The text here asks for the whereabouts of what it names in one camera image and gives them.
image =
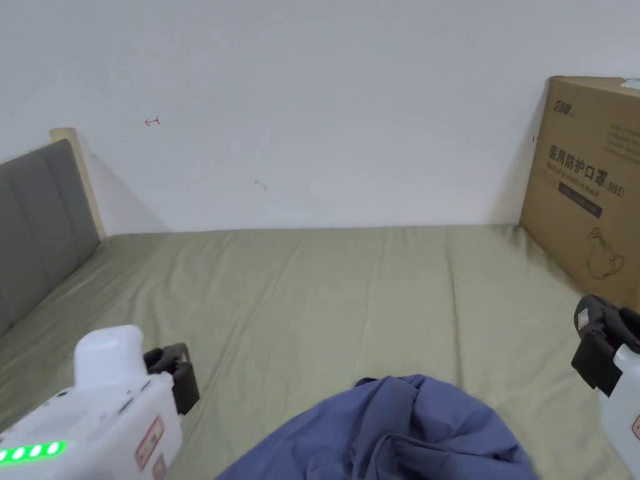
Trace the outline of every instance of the mattress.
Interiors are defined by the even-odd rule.
[[[169,478],[210,479],[363,377],[425,374],[495,408],[550,479],[630,477],[570,362],[580,292],[518,227],[247,230],[107,239],[0,339],[0,430],[125,323],[184,341],[202,399]]]

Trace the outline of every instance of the blue cloth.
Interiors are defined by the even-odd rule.
[[[219,477],[232,479],[535,479],[493,409],[413,375],[365,379],[293,418]]]

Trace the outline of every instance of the white wall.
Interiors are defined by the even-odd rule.
[[[640,76],[638,18],[637,0],[6,1],[0,157],[78,128],[110,234],[515,222],[545,79]]]

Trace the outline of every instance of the gray upholstered headboard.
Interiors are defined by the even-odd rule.
[[[100,244],[77,136],[61,130],[74,138],[0,164],[0,336]]]

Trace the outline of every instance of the red mark on wall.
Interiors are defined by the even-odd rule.
[[[150,126],[151,126],[151,124],[158,124],[158,125],[160,125],[160,120],[158,120],[158,116],[157,116],[157,115],[156,115],[156,119],[155,119],[155,120],[149,120],[149,119],[145,120],[145,125],[146,125],[147,127],[150,127]]]

